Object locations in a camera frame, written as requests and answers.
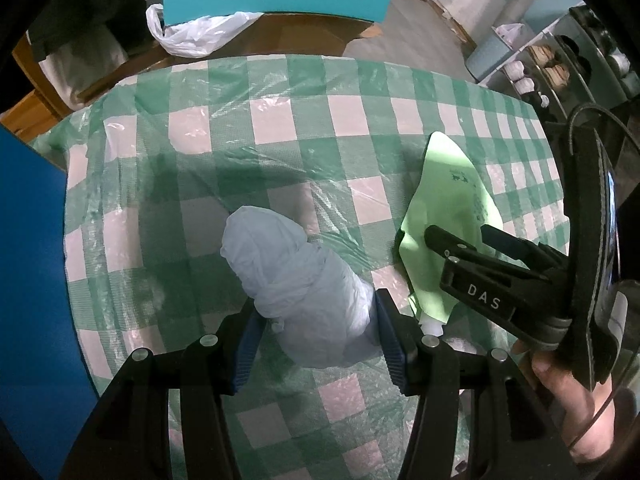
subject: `wire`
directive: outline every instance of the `wire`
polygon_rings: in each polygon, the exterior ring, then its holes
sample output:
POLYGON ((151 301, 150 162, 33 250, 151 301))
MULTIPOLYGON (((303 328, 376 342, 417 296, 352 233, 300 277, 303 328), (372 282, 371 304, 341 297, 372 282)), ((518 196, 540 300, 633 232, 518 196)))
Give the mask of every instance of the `wire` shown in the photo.
POLYGON ((638 344, 636 351, 631 354, 629 361, 626 363, 625 369, 622 370, 622 373, 620 374, 620 379, 618 380, 618 385, 611 391, 611 393, 609 394, 609 397, 607 397, 607 399, 604 401, 604 404, 601 406, 598 412, 595 415, 593 415, 593 418, 588 422, 588 424, 584 428, 582 428, 582 431, 578 433, 578 435, 572 440, 571 444, 569 444, 569 450, 572 450, 574 446, 578 444, 578 442, 580 442, 580 439, 587 434, 587 431, 589 431, 591 427, 597 422, 597 420, 600 418, 600 415, 604 413, 607 407, 609 407, 613 398, 618 394, 620 389, 625 385, 625 380, 627 378, 626 376, 630 372, 634 362, 636 362, 636 357, 638 357, 638 352, 640 352, 640 344, 638 344))
POLYGON ((634 148, 636 149, 636 152, 638 152, 638 155, 640 155, 640 143, 638 143, 638 141, 634 138, 634 136, 631 135, 631 132, 625 126, 625 123, 623 123, 619 118, 617 118, 610 110, 607 110, 605 107, 597 105, 596 103, 582 103, 580 105, 577 105, 577 107, 575 107, 571 111, 571 115, 569 116, 569 119, 567 121, 567 136, 569 141, 569 153, 571 155, 574 154, 575 121, 578 118, 578 116, 581 113, 583 113, 585 110, 596 110, 597 112, 603 114, 604 116, 608 117, 613 122, 615 122, 620 127, 620 129, 622 129, 623 133, 625 134, 625 137, 633 144, 634 148))

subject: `tablecloth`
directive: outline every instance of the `tablecloth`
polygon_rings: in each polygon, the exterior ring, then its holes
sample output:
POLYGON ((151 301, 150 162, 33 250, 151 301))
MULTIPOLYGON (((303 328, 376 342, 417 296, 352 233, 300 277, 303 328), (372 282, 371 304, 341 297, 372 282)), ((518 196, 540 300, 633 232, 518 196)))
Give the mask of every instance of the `tablecloth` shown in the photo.
MULTIPOLYGON (((195 62, 128 78, 37 138, 33 146, 68 171, 69 299, 98 390, 134 348, 183 348, 239 310, 244 296, 219 248, 228 212, 241 205, 299 222, 404 307, 397 232, 435 131, 478 168, 505 231, 566 252, 559 175, 531 106, 406 66, 319 56, 195 62)), ((478 349, 509 343, 461 304, 446 336, 478 349)), ((250 380, 224 409, 246 479, 389 479, 415 399, 399 394, 381 358, 300 368, 267 330, 250 380)), ((182 478, 173 390, 169 417, 182 478)))

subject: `silver bolt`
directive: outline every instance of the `silver bolt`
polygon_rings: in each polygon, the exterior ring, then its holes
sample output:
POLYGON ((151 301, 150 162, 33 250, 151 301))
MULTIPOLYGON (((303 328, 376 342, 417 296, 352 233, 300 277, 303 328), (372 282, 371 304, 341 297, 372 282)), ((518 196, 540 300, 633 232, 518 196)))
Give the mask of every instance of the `silver bolt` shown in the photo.
POLYGON ((436 348, 440 344, 440 340, 434 335, 423 335, 422 336, 422 344, 428 346, 429 348, 436 348))
POLYGON ((215 334, 207 334, 200 338, 202 346, 214 346, 218 342, 218 336, 215 334))
POLYGON ((505 352, 502 348, 494 348, 493 350, 491 350, 491 357, 493 357, 496 361, 503 363, 507 360, 509 354, 507 354, 507 352, 505 352))
POLYGON ((149 356, 149 350, 146 348, 136 348, 131 352, 131 358, 134 361, 144 361, 149 356))

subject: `floor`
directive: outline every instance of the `floor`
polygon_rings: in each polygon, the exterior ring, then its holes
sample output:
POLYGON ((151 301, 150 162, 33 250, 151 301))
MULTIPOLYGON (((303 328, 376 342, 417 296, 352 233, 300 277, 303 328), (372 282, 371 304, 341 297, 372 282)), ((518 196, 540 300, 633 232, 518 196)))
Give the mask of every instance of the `floor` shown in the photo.
POLYGON ((436 11, 421 0, 391 0, 382 35, 351 41, 346 57, 388 61, 474 81, 462 43, 436 11))

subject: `hand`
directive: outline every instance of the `hand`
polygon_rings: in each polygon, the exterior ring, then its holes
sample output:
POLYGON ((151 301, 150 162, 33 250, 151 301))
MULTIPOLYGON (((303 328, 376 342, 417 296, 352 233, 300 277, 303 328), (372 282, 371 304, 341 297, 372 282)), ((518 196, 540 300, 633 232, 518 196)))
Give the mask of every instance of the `hand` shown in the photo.
MULTIPOLYGON (((527 347, 518 340, 511 351, 514 354, 521 354, 527 351, 527 347)), ((561 436, 564 443, 569 445, 609 397, 612 388, 611 376, 604 384, 597 383, 594 390, 590 392, 574 379, 571 370, 567 370, 556 362, 553 352, 533 352, 530 357, 531 359, 521 360, 520 370, 533 389, 541 383, 566 411, 561 436)), ((592 462, 611 448, 615 413, 615 407, 611 402, 596 423, 570 451, 575 462, 592 462)))

